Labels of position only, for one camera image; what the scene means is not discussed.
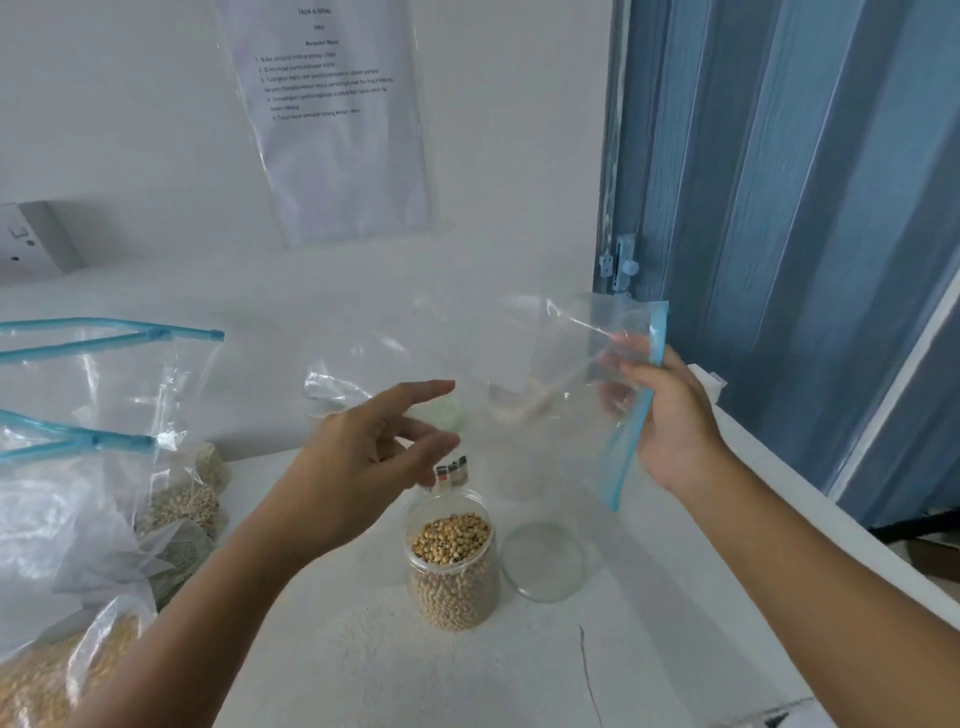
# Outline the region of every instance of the green object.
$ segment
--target green object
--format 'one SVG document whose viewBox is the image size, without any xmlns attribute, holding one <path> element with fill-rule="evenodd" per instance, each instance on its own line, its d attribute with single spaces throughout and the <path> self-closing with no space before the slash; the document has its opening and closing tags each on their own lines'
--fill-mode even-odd
<svg viewBox="0 0 960 728">
<path fill-rule="evenodd" d="M 459 432 L 467 420 L 467 410 L 455 395 L 449 394 L 423 404 L 415 404 L 410 414 L 418 420 L 446 432 Z"/>
</svg>

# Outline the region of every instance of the crack on table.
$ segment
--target crack on table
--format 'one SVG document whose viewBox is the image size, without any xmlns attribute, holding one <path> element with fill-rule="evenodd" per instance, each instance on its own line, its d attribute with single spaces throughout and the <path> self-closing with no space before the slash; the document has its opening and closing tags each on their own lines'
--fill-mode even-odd
<svg viewBox="0 0 960 728">
<path fill-rule="evenodd" d="M 596 713 L 597 722 L 600 724 L 600 728 L 603 728 L 603 718 L 600 717 L 600 709 L 597 708 L 596 698 L 593 697 L 593 687 L 590 686 L 590 671 L 587 667 L 587 648 L 584 645 L 584 641 L 587 637 L 584 632 L 584 625 L 578 624 L 580 627 L 580 654 L 584 658 L 584 679 L 587 681 L 587 692 L 590 693 L 590 702 L 593 703 L 593 711 Z"/>
</svg>

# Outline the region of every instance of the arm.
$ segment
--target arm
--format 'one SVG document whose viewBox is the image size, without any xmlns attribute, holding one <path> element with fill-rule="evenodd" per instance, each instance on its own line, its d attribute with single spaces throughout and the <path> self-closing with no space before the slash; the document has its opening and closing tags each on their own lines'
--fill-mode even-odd
<svg viewBox="0 0 960 728">
<path fill-rule="evenodd" d="M 324 420 L 68 728 L 212 725 L 290 579 L 367 530 L 405 488 L 432 484 L 433 466 L 459 438 L 402 415 L 452 389 L 453 382 L 400 384 Z M 404 449 L 396 437 L 414 445 Z"/>
<path fill-rule="evenodd" d="M 851 558 L 740 462 L 703 387 L 668 351 L 623 363 L 652 389 L 638 455 L 767 619 L 840 728 L 938 726 L 960 716 L 960 632 Z"/>
</svg>

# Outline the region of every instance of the sticker on jar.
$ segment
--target sticker on jar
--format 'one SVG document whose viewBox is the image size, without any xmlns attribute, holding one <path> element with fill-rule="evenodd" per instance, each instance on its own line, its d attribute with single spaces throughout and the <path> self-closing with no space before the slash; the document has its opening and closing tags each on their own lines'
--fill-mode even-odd
<svg viewBox="0 0 960 728">
<path fill-rule="evenodd" d="M 437 488 L 461 488 L 469 482 L 467 470 L 467 457 L 462 455 L 459 460 L 452 460 L 449 463 L 438 465 L 433 469 L 437 476 Z"/>
</svg>

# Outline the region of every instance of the finger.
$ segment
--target finger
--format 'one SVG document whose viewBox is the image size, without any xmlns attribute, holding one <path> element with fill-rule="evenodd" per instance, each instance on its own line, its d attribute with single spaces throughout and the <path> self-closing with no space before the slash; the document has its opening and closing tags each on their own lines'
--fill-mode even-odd
<svg viewBox="0 0 960 728">
<path fill-rule="evenodd" d="M 634 406 L 636 389 L 619 381 L 605 381 L 600 384 L 600 401 L 604 411 L 614 418 L 622 417 Z"/>
<path fill-rule="evenodd" d="M 631 381 L 653 390 L 654 394 L 659 394 L 678 385 L 686 385 L 686 382 L 683 382 L 676 372 L 653 364 L 624 361 L 620 363 L 620 371 Z"/>
<path fill-rule="evenodd" d="M 424 488 L 433 488 L 436 484 L 437 475 L 432 468 L 428 471 L 423 471 L 417 476 L 417 485 L 422 485 Z"/>
<path fill-rule="evenodd" d="M 409 440 L 411 442 L 417 442 L 419 439 L 432 435 L 435 432 L 440 432 L 433 425 L 428 425 L 425 422 L 420 420 L 415 420 L 412 417 L 396 417 L 390 420 L 387 424 L 387 429 L 390 431 L 390 436 L 393 437 L 402 437 L 404 440 Z"/>
<path fill-rule="evenodd" d="M 694 392 L 696 392 L 701 399 L 709 403 L 710 397 L 707 394 L 707 389 L 703 384 L 700 383 L 700 379 L 698 379 L 697 376 L 690 371 L 690 368 L 684 364 L 684 361 L 680 359 L 680 356 L 673 351 L 673 347 L 668 346 L 663 350 L 663 366 L 686 382 L 686 384 Z"/>
<path fill-rule="evenodd" d="M 356 407 L 365 420 L 386 420 L 398 417 L 414 404 L 435 400 L 453 391 L 456 382 L 452 379 L 431 379 L 430 381 L 408 381 L 381 392 L 376 397 Z"/>
<path fill-rule="evenodd" d="M 410 446 L 405 452 L 376 466 L 376 471 L 385 482 L 398 490 L 409 488 L 427 471 L 447 457 L 460 445 L 460 436 L 450 432 L 428 435 Z"/>
<path fill-rule="evenodd" d="M 639 331 L 619 331 L 611 334 L 611 340 L 630 352 L 650 355 L 650 337 Z"/>
<path fill-rule="evenodd" d="M 396 440 L 380 440 L 376 444 L 376 461 L 382 463 L 406 452 L 407 448 Z"/>
</svg>

